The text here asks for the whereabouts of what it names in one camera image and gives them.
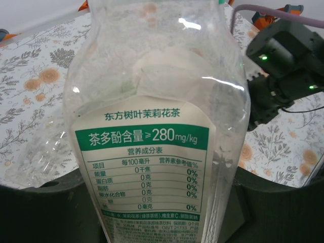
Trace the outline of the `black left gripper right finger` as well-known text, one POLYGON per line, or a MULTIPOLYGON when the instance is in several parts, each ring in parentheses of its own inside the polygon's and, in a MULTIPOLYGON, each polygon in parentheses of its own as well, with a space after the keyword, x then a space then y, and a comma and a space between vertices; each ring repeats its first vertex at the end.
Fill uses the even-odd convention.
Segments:
POLYGON ((323 242, 323 170, 294 188, 238 168, 220 242, 323 242))

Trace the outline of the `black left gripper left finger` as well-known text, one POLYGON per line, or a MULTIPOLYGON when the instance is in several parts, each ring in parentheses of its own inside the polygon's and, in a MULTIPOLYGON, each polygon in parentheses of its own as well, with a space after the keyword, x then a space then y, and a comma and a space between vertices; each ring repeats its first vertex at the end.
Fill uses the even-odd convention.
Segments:
POLYGON ((106 242, 79 169, 39 188, 1 186, 1 242, 106 242))

